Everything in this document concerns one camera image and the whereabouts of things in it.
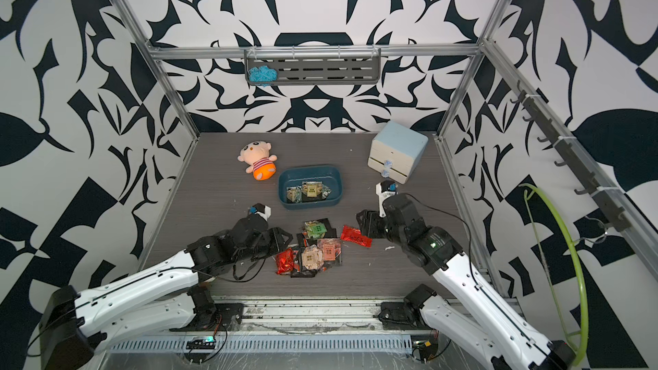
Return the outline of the red foil tea bag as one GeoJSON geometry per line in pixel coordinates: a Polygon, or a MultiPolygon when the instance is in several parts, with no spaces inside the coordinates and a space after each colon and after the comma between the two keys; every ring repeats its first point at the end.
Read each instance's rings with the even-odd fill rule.
{"type": "Polygon", "coordinates": [[[295,270],[296,251],[293,248],[287,248],[275,256],[277,274],[279,276],[291,274],[295,270]]]}

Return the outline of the green label tea bag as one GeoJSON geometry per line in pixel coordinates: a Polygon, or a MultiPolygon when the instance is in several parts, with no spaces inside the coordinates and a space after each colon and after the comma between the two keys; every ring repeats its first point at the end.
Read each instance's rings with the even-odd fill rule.
{"type": "Polygon", "coordinates": [[[303,234],[309,239],[323,239],[327,232],[327,226],[319,220],[307,221],[303,225],[303,234]]]}

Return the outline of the beige label tea bag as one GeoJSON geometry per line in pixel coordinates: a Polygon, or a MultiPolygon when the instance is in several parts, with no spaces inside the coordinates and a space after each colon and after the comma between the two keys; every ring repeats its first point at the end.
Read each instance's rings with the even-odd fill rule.
{"type": "Polygon", "coordinates": [[[308,271],[320,270],[324,265],[322,250],[315,245],[305,248],[301,255],[301,265],[308,271]]]}

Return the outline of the small red tea bag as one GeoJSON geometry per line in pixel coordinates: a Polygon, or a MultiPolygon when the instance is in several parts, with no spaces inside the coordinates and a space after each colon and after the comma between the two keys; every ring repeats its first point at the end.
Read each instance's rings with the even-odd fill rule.
{"type": "Polygon", "coordinates": [[[341,240],[348,243],[355,243],[365,248],[371,248],[373,241],[370,237],[363,236],[359,229],[347,225],[342,230],[341,240]]]}

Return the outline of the pink label tea bag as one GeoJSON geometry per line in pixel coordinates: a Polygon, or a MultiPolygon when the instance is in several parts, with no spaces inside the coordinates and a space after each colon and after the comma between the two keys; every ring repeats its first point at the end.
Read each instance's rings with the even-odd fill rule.
{"type": "Polygon", "coordinates": [[[340,264],[342,259],[342,242],[337,238],[320,239],[317,246],[322,252],[326,264],[340,264]]]}

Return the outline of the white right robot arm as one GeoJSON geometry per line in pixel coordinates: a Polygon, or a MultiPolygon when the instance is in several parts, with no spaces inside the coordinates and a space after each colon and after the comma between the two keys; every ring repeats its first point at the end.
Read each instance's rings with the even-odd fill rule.
{"type": "Polygon", "coordinates": [[[536,330],[483,279],[466,248],[446,230],[425,223],[409,194],[378,195],[383,231],[416,266],[446,288],[464,316],[425,284],[395,308],[382,308],[383,325],[433,329],[476,358],[487,369],[570,369],[577,353],[563,340],[536,330]]]}

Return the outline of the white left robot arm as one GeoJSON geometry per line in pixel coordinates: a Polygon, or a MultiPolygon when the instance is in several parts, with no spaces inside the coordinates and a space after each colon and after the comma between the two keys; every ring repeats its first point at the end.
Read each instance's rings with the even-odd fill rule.
{"type": "Polygon", "coordinates": [[[150,332],[214,330],[225,319],[207,283],[283,252],[292,234],[253,209],[228,231],[204,236],[150,268],[85,291],[55,291],[39,323],[44,369],[78,369],[116,344],[150,332]]]}

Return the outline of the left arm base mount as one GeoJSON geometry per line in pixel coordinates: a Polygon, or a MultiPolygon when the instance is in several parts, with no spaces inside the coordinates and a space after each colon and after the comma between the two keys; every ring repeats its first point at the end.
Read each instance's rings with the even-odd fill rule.
{"type": "Polygon", "coordinates": [[[197,313],[188,325],[171,328],[171,332],[210,332],[217,326],[231,330],[242,323],[244,309],[243,303],[215,303],[213,308],[197,313]]]}

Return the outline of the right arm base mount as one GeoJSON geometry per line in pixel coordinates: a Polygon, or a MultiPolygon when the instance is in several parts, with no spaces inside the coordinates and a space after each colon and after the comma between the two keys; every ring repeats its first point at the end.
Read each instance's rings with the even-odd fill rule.
{"type": "Polygon", "coordinates": [[[377,314],[377,320],[382,323],[385,330],[421,330],[430,331],[432,327],[428,326],[421,316],[423,305],[416,305],[402,301],[402,303],[382,303],[380,313],[377,314]]]}

